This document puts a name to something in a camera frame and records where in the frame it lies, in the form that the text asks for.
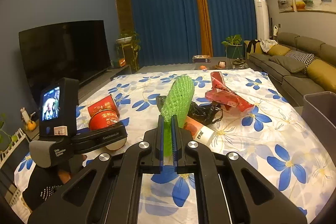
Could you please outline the green foam net sleeve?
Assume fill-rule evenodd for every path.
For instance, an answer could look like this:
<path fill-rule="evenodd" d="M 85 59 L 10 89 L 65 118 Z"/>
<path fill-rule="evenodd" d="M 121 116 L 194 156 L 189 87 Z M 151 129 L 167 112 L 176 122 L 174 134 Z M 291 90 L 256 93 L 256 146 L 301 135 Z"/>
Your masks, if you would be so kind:
<path fill-rule="evenodd" d="M 163 130 L 163 155 L 171 157 L 173 154 L 171 140 L 171 121 L 177 116 L 179 127 L 184 125 L 190 104 L 194 96 L 194 83 L 188 75 L 179 76 L 172 84 L 171 89 L 163 103 L 161 116 L 164 119 Z"/>

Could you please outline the grey plastic trash bin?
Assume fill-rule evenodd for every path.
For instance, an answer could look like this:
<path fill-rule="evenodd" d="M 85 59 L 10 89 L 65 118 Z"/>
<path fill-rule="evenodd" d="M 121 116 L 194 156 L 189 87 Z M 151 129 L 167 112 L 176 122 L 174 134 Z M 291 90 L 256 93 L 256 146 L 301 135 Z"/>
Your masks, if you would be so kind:
<path fill-rule="evenodd" d="M 335 162 L 335 93 L 320 92 L 303 97 L 302 118 Z"/>

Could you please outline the red paper cup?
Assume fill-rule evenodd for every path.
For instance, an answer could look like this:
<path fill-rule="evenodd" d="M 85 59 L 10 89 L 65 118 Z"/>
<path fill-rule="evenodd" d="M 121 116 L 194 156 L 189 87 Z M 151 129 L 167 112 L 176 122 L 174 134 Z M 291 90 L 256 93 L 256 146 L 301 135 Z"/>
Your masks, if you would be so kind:
<path fill-rule="evenodd" d="M 117 114 L 118 117 L 120 116 L 116 102 L 110 94 L 96 103 L 88 106 L 88 113 L 90 117 L 93 117 L 96 113 L 103 110 L 112 110 Z"/>
<path fill-rule="evenodd" d="M 94 114 L 89 121 L 89 129 L 97 130 L 106 128 L 108 126 L 112 126 L 119 121 L 118 115 L 114 110 L 100 110 L 96 114 Z M 115 141 L 109 145 L 106 145 L 106 148 L 111 151 L 117 151 L 122 146 L 125 145 L 127 141 L 127 135 L 125 135 L 122 139 Z"/>

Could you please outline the orange white paper cup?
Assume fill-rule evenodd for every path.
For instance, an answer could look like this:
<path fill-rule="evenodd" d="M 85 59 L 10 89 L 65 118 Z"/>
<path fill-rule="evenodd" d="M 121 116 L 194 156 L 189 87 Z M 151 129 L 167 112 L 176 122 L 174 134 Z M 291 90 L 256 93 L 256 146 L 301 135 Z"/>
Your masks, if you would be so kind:
<path fill-rule="evenodd" d="M 199 123 L 198 121 L 190 118 L 189 116 L 186 117 L 185 124 L 183 126 L 185 130 L 189 130 L 193 139 L 200 143 L 203 143 L 207 146 L 211 144 L 212 139 L 215 136 L 214 130 L 210 129 L 209 127 Z"/>

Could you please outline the red paper cup rear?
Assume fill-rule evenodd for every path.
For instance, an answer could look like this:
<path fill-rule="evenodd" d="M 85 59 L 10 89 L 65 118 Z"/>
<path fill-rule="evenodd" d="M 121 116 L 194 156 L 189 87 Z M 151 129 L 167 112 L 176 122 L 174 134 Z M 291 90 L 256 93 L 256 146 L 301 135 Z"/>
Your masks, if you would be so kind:
<path fill-rule="evenodd" d="M 96 113 L 103 110 L 112 110 L 117 114 L 118 117 L 120 116 L 116 102 L 110 94 L 96 103 L 88 106 L 88 113 L 90 117 L 93 117 Z"/>

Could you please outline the black plastic bag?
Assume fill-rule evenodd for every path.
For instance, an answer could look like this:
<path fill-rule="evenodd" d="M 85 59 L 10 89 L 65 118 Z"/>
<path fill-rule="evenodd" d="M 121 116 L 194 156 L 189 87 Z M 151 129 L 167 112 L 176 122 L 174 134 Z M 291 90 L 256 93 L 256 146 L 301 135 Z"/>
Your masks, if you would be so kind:
<path fill-rule="evenodd" d="M 167 96 L 158 96 L 156 98 L 157 107 L 160 113 L 166 97 Z M 218 112 L 222 112 L 221 106 L 219 104 L 213 105 L 208 103 L 205 105 L 197 105 L 195 102 L 191 101 L 187 116 L 207 126 L 209 124 L 214 124 L 218 121 L 221 121 L 223 114 L 221 114 L 219 118 L 215 118 Z"/>

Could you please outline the red candy wrapper bag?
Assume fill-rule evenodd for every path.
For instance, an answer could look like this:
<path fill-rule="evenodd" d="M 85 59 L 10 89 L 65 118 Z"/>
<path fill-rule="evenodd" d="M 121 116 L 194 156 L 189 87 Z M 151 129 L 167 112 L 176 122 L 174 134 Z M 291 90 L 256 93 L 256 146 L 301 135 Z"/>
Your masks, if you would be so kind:
<path fill-rule="evenodd" d="M 254 108 L 253 104 L 226 86 L 221 72 L 211 72 L 211 83 L 211 90 L 205 92 L 205 98 L 209 101 L 224 105 L 227 110 L 236 109 L 245 112 Z"/>

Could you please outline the plant on stand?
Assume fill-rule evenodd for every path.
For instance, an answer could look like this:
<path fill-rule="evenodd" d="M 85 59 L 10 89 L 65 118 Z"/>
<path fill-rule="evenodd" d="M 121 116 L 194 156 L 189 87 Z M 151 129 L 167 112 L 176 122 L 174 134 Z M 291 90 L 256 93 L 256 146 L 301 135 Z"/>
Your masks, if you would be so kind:
<path fill-rule="evenodd" d="M 140 43 L 139 34 L 135 31 L 122 32 L 120 38 L 116 40 L 117 53 L 120 59 L 125 59 L 125 63 L 130 66 L 132 73 L 139 70 Z"/>

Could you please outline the grey cushion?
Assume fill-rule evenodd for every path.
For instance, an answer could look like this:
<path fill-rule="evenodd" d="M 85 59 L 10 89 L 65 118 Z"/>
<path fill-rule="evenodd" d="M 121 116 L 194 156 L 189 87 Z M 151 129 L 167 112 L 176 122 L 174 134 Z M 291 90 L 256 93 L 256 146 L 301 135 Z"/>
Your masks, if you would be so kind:
<path fill-rule="evenodd" d="M 306 65 L 301 61 L 286 56 L 271 56 L 269 61 L 281 65 L 290 73 L 299 73 L 306 68 Z"/>

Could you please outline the grey sectional sofa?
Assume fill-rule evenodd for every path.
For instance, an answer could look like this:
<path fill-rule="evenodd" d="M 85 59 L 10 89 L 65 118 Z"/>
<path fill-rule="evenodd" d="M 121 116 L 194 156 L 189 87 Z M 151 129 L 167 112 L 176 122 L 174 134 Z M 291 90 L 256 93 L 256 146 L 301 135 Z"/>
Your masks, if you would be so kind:
<path fill-rule="evenodd" d="M 307 94 L 335 92 L 335 47 L 318 39 L 282 32 L 276 44 L 246 41 L 249 67 L 266 73 L 292 106 Z"/>

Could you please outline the far mustard cushion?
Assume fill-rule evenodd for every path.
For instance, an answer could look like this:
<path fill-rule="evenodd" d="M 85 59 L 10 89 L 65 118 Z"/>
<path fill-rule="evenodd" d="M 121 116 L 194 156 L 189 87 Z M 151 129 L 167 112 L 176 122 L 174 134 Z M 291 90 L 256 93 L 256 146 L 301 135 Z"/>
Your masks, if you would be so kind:
<path fill-rule="evenodd" d="M 267 52 L 270 56 L 285 56 L 290 51 L 290 48 L 276 44 Z"/>

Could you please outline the white clothes on sofa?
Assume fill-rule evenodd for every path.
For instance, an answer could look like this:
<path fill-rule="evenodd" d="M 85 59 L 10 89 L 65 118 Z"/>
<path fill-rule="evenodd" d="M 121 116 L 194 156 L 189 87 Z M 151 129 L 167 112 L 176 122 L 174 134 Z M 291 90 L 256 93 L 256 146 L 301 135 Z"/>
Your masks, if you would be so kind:
<path fill-rule="evenodd" d="M 260 47 L 264 53 L 267 53 L 273 46 L 277 44 L 278 42 L 272 39 L 260 40 Z"/>

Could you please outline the mustard yellow cushion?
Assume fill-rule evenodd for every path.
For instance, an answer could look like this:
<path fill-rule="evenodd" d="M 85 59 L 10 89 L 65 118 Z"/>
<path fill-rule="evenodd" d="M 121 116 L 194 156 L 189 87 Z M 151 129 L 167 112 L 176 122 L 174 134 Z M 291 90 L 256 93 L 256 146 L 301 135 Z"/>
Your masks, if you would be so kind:
<path fill-rule="evenodd" d="M 324 90 L 336 93 L 336 68 L 320 60 L 314 60 L 307 67 L 307 75 Z"/>

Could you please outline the black white patterned cushion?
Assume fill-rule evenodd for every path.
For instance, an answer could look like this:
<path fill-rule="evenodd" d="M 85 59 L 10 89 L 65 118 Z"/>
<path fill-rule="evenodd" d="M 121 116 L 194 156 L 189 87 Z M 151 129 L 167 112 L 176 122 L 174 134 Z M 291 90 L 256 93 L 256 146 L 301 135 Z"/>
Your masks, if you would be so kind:
<path fill-rule="evenodd" d="M 290 57 L 292 59 L 295 59 L 297 61 L 301 61 L 308 67 L 314 60 L 315 55 L 312 53 L 306 53 L 306 52 L 300 52 L 296 50 L 290 50 L 285 54 L 286 57 Z"/>

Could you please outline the phone on gripper mount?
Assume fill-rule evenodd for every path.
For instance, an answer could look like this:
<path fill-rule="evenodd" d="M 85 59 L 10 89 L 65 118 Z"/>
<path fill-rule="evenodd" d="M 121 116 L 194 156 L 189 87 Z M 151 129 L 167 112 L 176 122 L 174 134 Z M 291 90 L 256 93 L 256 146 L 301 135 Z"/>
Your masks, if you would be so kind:
<path fill-rule="evenodd" d="M 72 137 L 76 134 L 78 90 L 78 80 L 62 78 L 41 92 L 39 122 L 41 137 Z"/>

